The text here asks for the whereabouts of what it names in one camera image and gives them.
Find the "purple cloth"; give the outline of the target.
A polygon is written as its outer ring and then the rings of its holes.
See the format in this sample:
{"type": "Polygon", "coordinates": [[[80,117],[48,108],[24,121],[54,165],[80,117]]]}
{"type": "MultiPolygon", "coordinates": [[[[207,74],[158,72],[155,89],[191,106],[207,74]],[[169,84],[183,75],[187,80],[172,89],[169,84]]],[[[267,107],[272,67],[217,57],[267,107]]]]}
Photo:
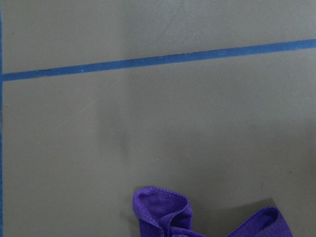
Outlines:
{"type": "MultiPolygon", "coordinates": [[[[199,237],[192,230],[189,199],[179,193],[147,186],[135,192],[133,211],[142,237],[199,237]]],[[[292,232],[276,207],[264,207],[228,234],[230,237],[291,237],[292,232]]]]}

